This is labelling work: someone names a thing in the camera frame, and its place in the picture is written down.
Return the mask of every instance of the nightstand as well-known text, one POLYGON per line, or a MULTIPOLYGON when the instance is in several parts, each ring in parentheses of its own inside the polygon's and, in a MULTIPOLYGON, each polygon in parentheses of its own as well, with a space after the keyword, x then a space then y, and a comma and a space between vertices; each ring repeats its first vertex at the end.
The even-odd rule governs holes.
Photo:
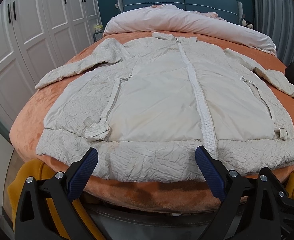
POLYGON ((95 32, 93 34, 94 42, 97 42, 97 41, 99 41, 99 40, 101 40, 103 38, 104 30, 105 29, 102 29, 102 30, 100 30, 98 32, 95 32))

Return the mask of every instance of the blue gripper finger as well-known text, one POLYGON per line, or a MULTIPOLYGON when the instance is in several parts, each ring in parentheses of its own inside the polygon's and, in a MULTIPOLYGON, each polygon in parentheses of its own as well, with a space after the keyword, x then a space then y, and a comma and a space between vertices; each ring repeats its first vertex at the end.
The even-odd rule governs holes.
POLYGON ((216 169, 214 160, 203 146, 199 146, 195 152, 196 163, 205 177, 205 180, 215 198, 219 198, 221 202, 226 198, 225 181, 216 169))
POLYGON ((96 168, 98 163, 97 150, 90 148, 83 159, 80 160, 80 162, 81 164, 75 171, 73 177, 68 181, 67 198, 70 202, 72 202, 74 199, 78 199, 81 196, 90 176, 96 168))

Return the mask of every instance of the white duvet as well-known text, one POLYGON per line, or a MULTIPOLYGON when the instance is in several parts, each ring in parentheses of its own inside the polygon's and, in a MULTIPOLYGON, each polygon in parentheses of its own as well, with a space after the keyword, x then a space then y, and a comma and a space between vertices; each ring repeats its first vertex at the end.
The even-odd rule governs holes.
POLYGON ((114 33, 148 31, 203 34, 277 56, 275 44, 263 33, 198 13, 184 11, 172 4, 157 8, 144 7, 121 13, 108 22, 104 36, 114 33))

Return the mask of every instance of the curtain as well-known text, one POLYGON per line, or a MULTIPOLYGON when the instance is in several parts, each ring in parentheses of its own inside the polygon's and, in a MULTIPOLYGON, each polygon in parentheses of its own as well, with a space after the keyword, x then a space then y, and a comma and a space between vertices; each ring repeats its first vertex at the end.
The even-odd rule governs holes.
POLYGON ((273 40, 285 65, 294 61, 293 0, 255 0, 254 28, 273 40))

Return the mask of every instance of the jacket zipper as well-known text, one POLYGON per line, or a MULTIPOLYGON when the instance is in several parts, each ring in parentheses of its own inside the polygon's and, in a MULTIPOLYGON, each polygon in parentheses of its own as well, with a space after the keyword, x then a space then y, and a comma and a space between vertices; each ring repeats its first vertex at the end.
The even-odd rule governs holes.
POLYGON ((195 68, 191 64, 189 59, 187 58, 186 53, 183 49, 183 46, 181 45, 180 41, 177 38, 176 38, 176 42, 178 44, 179 52, 181 54, 183 62, 187 66, 189 81, 194 90, 194 95, 196 98, 196 105, 197 105, 197 112, 200 116, 200 121, 201 121, 201 131, 202 131, 203 139, 204 139, 203 141, 204 147, 214 159, 218 159, 214 124, 207 106, 204 92, 201 86, 199 85, 195 68))
POLYGON ((272 119, 271 110, 270 110, 269 106, 267 105, 267 103, 265 102, 265 100, 263 100, 263 98, 261 97, 260 92, 259 92, 259 89, 257 88, 257 86, 252 81, 247 80, 244 77, 241 77, 241 80, 248 86, 248 88, 250 89, 250 91, 251 91, 251 93, 253 95, 254 95, 254 93, 253 93, 253 91, 251 90, 251 88, 250 88, 250 86, 248 84, 251 84, 252 86, 254 86, 257 89, 259 98, 260 98, 261 101, 264 102, 264 106, 266 107, 266 109, 268 111, 269 117, 272 119))
POLYGON ((118 90, 122 81, 128 81, 132 78, 132 75, 126 78, 116 78, 114 86, 112 88, 111 96, 108 100, 108 103, 100 115, 100 121, 91 125, 89 130, 85 132, 85 137, 87 142, 94 142, 98 140, 104 140, 109 133, 110 127, 107 123, 108 115, 111 112, 111 109, 115 105, 115 101, 118 96, 118 90))

